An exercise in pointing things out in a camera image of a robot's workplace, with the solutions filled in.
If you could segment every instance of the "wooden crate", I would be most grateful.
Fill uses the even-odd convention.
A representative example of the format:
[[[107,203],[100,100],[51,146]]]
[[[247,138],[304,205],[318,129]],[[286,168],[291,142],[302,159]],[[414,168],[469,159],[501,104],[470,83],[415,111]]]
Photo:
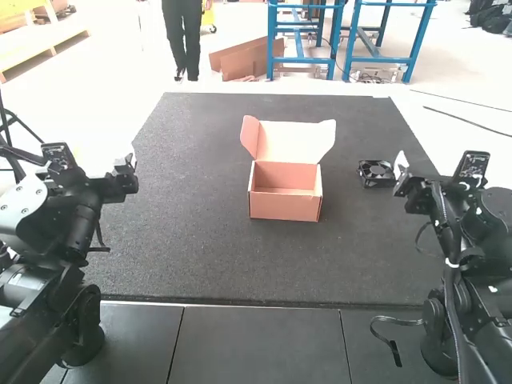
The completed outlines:
[[[4,34],[10,30],[15,30],[21,26],[26,26],[26,19],[24,14],[16,14],[14,16],[0,18],[0,34]]]
[[[26,10],[46,4],[46,0],[0,0],[0,18],[23,14]]]
[[[55,46],[77,36],[89,36],[88,29],[70,17],[44,26],[24,26],[0,34],[0,82],[6,82],[3,72],[39,54],[55,56]]]

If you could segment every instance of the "black mat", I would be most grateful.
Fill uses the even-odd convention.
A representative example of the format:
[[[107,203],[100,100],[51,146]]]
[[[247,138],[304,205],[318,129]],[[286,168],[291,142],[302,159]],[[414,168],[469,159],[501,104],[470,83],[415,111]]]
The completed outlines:
[[[169,384],[350,384],[337,310],[188,307]]]
[[[397,367],[390,348],[370,333],[370,320],[384,314],[403,319],[421,318],[422,312],[398,310],[342,310],[343,333],[350,364],[352,384],[369,382],[393,384],[448,384],[423,360],[419,343],[423,326],[375,325],[377,332],[397,343],[402,367]]]
[[[102,304],[101,311],[106,344],[62,384],[165,384],[183,308]]]
[[[335,118],[322,160],[320,223],[250,220],[251,157],[244,114],[266,120]],[[123,297],[199,302],[420,304],[441,261],[418,255],[426,218],[390,190],[363,190],[358,160],[405,150],[435,169],[390,99],[165,94],[136,137],[141,190],[103,215],[113,252],[92,254],[88,277]]]

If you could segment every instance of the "black bag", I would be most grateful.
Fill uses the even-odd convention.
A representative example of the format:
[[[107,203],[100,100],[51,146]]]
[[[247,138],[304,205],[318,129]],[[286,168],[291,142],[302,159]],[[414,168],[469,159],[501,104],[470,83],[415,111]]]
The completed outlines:
[[[510,23],[510,15],[502,14],[484,21],[482,29],[492,34],[502,34]]]
[[[486,10],[481,10],[477,14],[474,14],[470,18],[471,26],[483,26],[486,20],[494,18],[496,16],[502,16],[504,4],[499,4],[497,6],[492,6],[491,8],[487,8]]]
[[[471,0],[470,8],[466,14],[477,14],[493,5],[493,0]]]

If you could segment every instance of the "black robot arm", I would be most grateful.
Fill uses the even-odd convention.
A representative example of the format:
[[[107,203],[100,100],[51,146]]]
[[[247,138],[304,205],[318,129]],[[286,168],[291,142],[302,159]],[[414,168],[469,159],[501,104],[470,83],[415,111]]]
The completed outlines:
[[[89,252],[108,250],[99,231],[103,204],[138,191],[132,155],[88,178],[65,143],[42,152],[31,159],[45,167],[0,197],[0,384],[39,383],[55,363],[80,366],[100,350],[101,293],[81,267]],[[27,160],[12,148],[3,154]],[[94,232],[99,248],[90,247]]]
[[[461,384],[512,382],[512,191],[484,190],[489,154],[466,152],[452,178],[402,172],[406,212],[430,216],[446,258],[423,306],[421,351]]]

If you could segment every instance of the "yellow cart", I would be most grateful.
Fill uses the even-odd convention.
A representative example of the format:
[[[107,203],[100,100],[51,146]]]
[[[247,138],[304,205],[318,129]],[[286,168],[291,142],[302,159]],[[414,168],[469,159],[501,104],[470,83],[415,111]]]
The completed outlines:
[[[201,25],[210,26],[210,32],[214,34],[217,32],[217,27],[215,26],[214,0],[211,0],[211,7],[208,10],[205,9],[205,6],[206,0],[202,0]]]

